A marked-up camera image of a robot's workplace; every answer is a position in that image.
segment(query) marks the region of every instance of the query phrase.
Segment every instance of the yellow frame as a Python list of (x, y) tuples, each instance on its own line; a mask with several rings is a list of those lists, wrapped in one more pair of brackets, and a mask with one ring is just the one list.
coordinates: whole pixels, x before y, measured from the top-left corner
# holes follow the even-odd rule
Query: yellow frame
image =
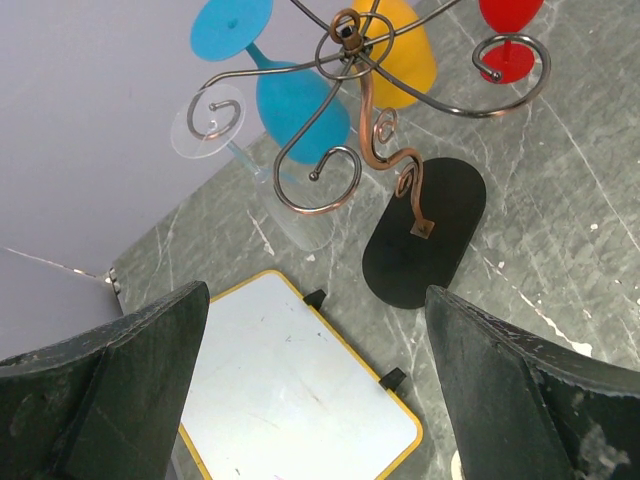
[[(271, 269), (271, 270), (264, 270), (264, 271), (262, 271), (262, 272), (260, 272), (260, 273), (258, 273), (256, 275), (252, 276), (251, 278), (245, 280), (244, 282), (239, 283), (235, 287), (231, 287), (229, 290), (227, 290), (225, 292), (222, 292), (219, 295), (216, 295), (215, 297), (213, 297), (211, 299), (210, 303), (213, 303), (216, 300), (220, 300), (222, 297), (224, 297), (226, 295), (229, 295), (230, 293), (233, 293), (236, 290), (244, 287), (248, 283), (251, 283), (254, 280), (256, 280), (256, 279), (258, 279), (258, 278), (260, 278), (260, 277), (262, 277), (264, 275), (268, 275), (268, 274), (275, 274), (275, 275), (279, 276), (287, 284), (287, 286), (300, 299), (302, 299), (304, 297), (304, 295), (302, 295), (298, 291), (298, 289), (291, 284), (291, 282), (289, 281), (289, 279), (287, 277), (285, 277), (278, 270)], [(369, 375), (371, 375), (376, 382), (380, 381), (380, 377), (376, 374), (376, 372), (374, 372), (371, 369), (371, 367), (369, 365), (367, 365), (367, 363), (360, 357), (360, 355), (358, 355), (356, 353), (356, 351), (353, 348), (351, 348), (351, 345), (349, 345), (345, 341), (345, 339), (342, 338), (342, 336), (340, 336), (340, 334), (335, 331), (335, 329), (329, 324), (329, 322), (327, 322), (327, 320), (322, 315), (320, 315), (320, 313), (315, 308), (309, 307), (309, 309), (318, 318), (318, 320), (320, 320), (324, 324), (324, 326), (329, 329), (329, 331), (333, 334), (333, 336), (338, 339), (338, 341), (344, 346), (344, 348), (346, 348), (347, 351), (349, 353), (351, 353), (351, 355), (353, 355), (353, 357), (358, 361), (358, 363), (360, 363), (360, 365), (362, 365), (362, 367), (369, 373)], [(398, 396), (394, 392), (391, 392), (391, 391), (387, 390), (387, 393), (398, 404), (398, 406), (407, 414), (407, 416), (409, 418), (411, 418), (411, 420), (413, 421), (413, 423), (416, 426), (416, 429), (418, 431), (418, 435), (416, 436), (415, 440), (411, 443), (411, 445), (409, 445), (398, 456), (398, 458), (396, 458), (393, 462), (391, 462), (391, 464), (377, 477), (376, 480), (382, 480), (382, 479), (387, 478), (389, 476), (389, 474), (391, 474), (391, 472), (394, 471), (398, 467), (398, 465), (400, 465), (411, 454), (411, 452), (413, 452), (418, 447), (418, 445), (420, 445), (420, 443), (422, 442), (422, 439), (424, 437), (424, 430), (422, 428), (422, 424), (420, 423), (420, 420), (418, 420), (418, 417), (416, 417), (415, 414), (411, 410), (409, 410), (409, 407), (407, 407), (404, 404), (404, 402), (402, 400), (400, 400), (398, 398)], [(198, 469), (200, 470), (200, 473), (202, 473), (202, 476), (204, 477), (204, 479), (205, 480), (213, 480), (213, 477), (209, 474), (209, 471), (207, 470), (207, 467), (204, 465), (204, 462), (202, 461), (202, 458), (198, 454), (198, 451), (196, 450), (196, 447), (193, 445), (193, 442), (191, 441), (191, 438), (189, 438), (189, 434), (187, 433), (186, 429), (184, 428), (184, 426), (182, 424), (180, 424), (180, 428), (179, 428), (178, 431), (180, 432), (180, 436), (182, 437), (182, 440), (184, 441), (185, 445), (187, 446), (187, 449), (189, 450), (189, 452), (191, 453), (191, 456), (193, 457), (193, 460), (196, 462), (196, 465), (198, 466)]]

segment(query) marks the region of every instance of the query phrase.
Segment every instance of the wine glass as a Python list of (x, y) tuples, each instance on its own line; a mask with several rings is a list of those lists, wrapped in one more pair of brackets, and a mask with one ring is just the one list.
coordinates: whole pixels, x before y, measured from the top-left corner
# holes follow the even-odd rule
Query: wine glass
[[(272, 0), (210, 0), (191, 30), (191, 48), (208, 61), (220, 61), (246, 50), (260, 69), (293, 66), (268, 59), (255, 45), (271, 16)], [(256, 98), (264, 127), (280, 147), (302, 128), (329, 94), (324, 79), (310, 70), (258, 78)], [(347, 109), (334, 98), (318, 120), (298, 140), (289, 157), (317, 164), (325, 152), (349, 135)]]
[[(354, 0), (352, 8), (360, 13), (369, 12), (373, 0)], [(397, 30), (418, 19), (418, 15), (404, 0), (381, 0), (376, 12), (386, 17)], [(385, 22), (374, 18), (366, 31), (367, 38), (389, 33)], [(388, 42), (380, 42), (370, 53), (372, 60), (379, 59)], [(431, 51), (429, 37), (424, 27), (395, 37), (389, 55), (380, 64), (382, 68), (419, 92), (427, 93), (438, 75), (436, 60)], [(404, 108), (418, 99), (392, 85), (379, 73), (373, 72), (373, 104), (378, 108)]]
[[(496, 32), (516, 33), (536, 16), (544, 0), (479, 0), (482, 16)], [(533, 70), (535, 58), (531, 49), (510, 40), (499, 45), (482, 59), (489, 67), (502, 73), (499, 83), (522, 80)]]
[[(252, 175), (260, 204), (283, 233), (299, 249), (313, 252), (326, 246), (335, 233), (335, 215), (303, 215), (291, 210), (276, 196), (273, 171), (259, 167), (233, 141), (244, 121), (242, 92), (231, 85), (215, 84), (196, 93), (176, 115), (171, 127), (171, 144), (182, 157), (210, 157), (227, 148), (234, 159)], [(219, 167), (224, 159), (218, 157)], [(299, 205), (318, 205), (312, 191), (291, 175), (280, 176), (287, 195)]]

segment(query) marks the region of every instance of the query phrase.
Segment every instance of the black oval base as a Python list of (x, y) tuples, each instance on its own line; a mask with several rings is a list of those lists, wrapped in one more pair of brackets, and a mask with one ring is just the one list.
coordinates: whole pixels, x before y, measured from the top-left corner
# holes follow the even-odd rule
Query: black oval base
[(424, 162), (422, 213), (435, 222), (428, 239), (411, 233), (410, 194), (393, 196), (369, 239), (362, 273), (371, 291), (398, 308), (424, 307), (427, 287), (448, 287), (482, 218), (487, 192), (480, 173), (455, 158)]

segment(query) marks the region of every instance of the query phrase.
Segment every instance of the white wall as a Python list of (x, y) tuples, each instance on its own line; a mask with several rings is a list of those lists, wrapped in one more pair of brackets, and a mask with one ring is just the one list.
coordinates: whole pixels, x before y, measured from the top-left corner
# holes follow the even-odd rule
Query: white wall
[[(175, 113), (206, 79), (253, 66), (245, 53), (209, 64), (191, 52), (204, 3), (0, 2), (0, 246), (102, 274), (216, 171), (169, 140)], [(274, 3), (257, 44), (276, 59), (310, 60), (322, 31), (288, 1)], [(306, 3), (329, 21), (349, 2)], [(247, 145), (263, 131), (255, 80), (234, 84), (248, 101)]]
[(122, 315), (111, 285), (0, 248), (0, 360)]

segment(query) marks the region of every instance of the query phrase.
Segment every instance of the yellow wine glass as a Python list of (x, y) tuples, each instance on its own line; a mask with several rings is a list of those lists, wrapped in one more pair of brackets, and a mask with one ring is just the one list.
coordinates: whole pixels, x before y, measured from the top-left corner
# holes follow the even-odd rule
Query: yellow wine glass
[[(354, 0), (352, 8), (359, 13), (366, 13), (371, 10), (372, 5), (373, 0)], [(381, 0), (376, 13), (386, 17), (395, 30), (419, 18), (404, 0)], [(375, 38), (388, 31), (385, 22), (374, 18), (366, 36)], [(371, 59), (377, 61), (387, 45), (387, 41), (375, 45), (370, 54)], [(380, 66), (419, 92), (427, 93), (436, 81), (438, 67), (424, 27), (414, 28), (395, 37), (389, 55)], [(378, 108), (404, 108), (417, 101), (415, 97), (395, 87), (376, 72), (373, 72), (373, 88), (373, 104)]]

